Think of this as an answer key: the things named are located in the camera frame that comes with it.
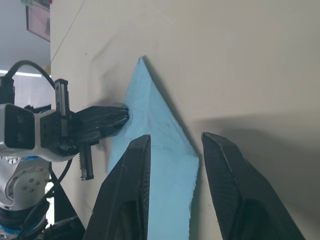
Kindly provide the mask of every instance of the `light blue cloth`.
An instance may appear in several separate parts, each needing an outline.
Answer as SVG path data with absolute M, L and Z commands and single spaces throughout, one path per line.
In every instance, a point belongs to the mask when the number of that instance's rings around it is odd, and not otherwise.
M 135 67 L 124 103 L 130 119 L 112 138 L 108 171 L 131 140 L 151 135 L 148 240 L 188 240 L 199 158 L 152 81 L 143 59 Z

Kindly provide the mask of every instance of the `screw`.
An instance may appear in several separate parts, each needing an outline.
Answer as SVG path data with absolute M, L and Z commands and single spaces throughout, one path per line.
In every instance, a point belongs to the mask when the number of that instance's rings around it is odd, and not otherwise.
M 1 239 L 1 240 L 6 239 L 6 238 L 7 238 L 7 236 L 6 236 L 6 235 L 4 235 L 4 234 L 0 234 L 0 239 Z
M 22 115 L 18 115 L 17 120 L 19 124 L 23 124 L 25 122 L 25 118 Z
M 25 141 L 25 136 L 22 133 L 18 133 L 16 136 L 16 139 L 18 140 L 19 143 L 22 143 Z

